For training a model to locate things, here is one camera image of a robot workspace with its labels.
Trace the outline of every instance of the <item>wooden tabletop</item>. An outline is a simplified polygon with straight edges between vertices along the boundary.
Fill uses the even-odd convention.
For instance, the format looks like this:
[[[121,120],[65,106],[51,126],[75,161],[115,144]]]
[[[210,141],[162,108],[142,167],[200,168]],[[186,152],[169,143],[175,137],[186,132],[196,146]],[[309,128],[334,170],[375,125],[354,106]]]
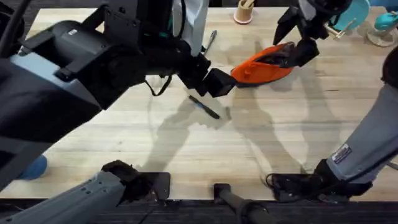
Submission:
[[[213,66],[229,72],[271,46],[285,10],[255,8],[253,21],[241,26],[233,22],[234,9],[209,9],[204,43],[218,30],[208,52]],[[58,21],[82,21],[91,12],[42,9],[29,35]],[[188,100],[177,77],[156,98],[145,85],[135,86],[51,147],[42,178],[14,181],[0,197],[52,197],[120,159],[141,171],[170,172],[170,198],[211,199],[213,184],[224,182],[244,198],[272,200],[261,178],[271,172],[311,172],[339,148],[375,102],[383,85],[382,64],[392,48],[375,47],[360,34],[384,12],[373,8],[364,26],[338,42],[319,40],[321,55],[282,80],[201,99],[222,115],[219,121]],[[294,30],[288,40],[297,42],[299,33]],[[162,84],[157,77],[149,81]],[[397,185],[398,172],[386,167],[374,187],[354,200],[398,200]]]

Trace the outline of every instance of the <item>black pen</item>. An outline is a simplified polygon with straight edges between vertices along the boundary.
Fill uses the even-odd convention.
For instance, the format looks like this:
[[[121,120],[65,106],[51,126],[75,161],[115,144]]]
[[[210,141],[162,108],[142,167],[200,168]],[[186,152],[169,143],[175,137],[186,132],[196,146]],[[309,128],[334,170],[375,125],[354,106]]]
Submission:
[[[212,109],[210,109],[209,107],[207,107],[203,103],[200,103],[200,101],[198,99],[196,99],[195,97],[190,95],[189,99],[192,100],[200,108],[203,108],[203,110],[205,110],[205,112],[208,115],[210,115],[212,118],[214,118],[214,119],[220,119],[221,118],[216,112],[214,112]]]

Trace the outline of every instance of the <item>label sticker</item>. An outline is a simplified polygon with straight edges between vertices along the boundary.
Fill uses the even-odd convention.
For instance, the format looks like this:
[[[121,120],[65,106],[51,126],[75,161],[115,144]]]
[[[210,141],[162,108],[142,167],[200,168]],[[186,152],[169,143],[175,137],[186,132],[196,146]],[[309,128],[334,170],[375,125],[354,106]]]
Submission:
[[[350,155],[352,151],[353,150],[347,144],[344,144],[339,150],[337,150],[334,155],[332,155],[331,159],[333,160],[333,162],[335,162],[335,164],[339,164],[345,158],[347,158],[347,156]]]

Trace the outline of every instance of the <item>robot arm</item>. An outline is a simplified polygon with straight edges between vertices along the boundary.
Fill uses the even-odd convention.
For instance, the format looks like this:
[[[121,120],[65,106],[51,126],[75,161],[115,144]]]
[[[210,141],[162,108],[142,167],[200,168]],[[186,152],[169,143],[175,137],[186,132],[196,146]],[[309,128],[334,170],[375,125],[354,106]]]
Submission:
[[[325,24],[345,12],[351,2],[352,0],[298,0],[297,5],[290,6],[278,21],[274,45],[277,45],[294,27],[297,27],[302,40],[280,66],[302,67],[319,55],[315,41],[329,36]]]
[[[281,67],[302,66],[319,54],[315,39],[328,37],[324,24],[346,10],[351,0],[300,0],[279,20],[274,43],[297,26],[302,40]],[[268,186],[280,201],[302,199],[327,202],[346,201],[364,194],[373,186],[381,169],[398,153],[398,48],[387,57],[382,80],[384,87],[368,115],[347,141],[314,174],[271,174]]]
[[[0,191],[148,74],[176,73],[201,95],[228,94],[235,80],[218,69],[209,72],[211,62],[200,53],[208,0],[184,3],[112,0],[83,23],[59,22],[26,40],[18,55],[0,59]],[[183,29],[175,28],[181,33],[177,37],[169,27],[173,5],[174,23],[186,20]],[[185,16],[176,19],[178,11]],[[9,25],[18,24],[14,17]],[[95,30],[102,22],[103,34]],[[116,161],[87,182],[0,223],[84,223],[145,196],[154,184],[148,176]]]

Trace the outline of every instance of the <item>orange bag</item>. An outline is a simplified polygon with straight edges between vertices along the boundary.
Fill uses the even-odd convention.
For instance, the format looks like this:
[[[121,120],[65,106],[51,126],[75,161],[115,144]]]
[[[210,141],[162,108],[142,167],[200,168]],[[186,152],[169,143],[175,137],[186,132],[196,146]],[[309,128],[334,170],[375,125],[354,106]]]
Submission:
[[[270,83],[290,74],[293,68],[280,68],[279,65],[290,55],[295,44],[288,42],[266,48],[231,71],[237,87],[255,87]]]

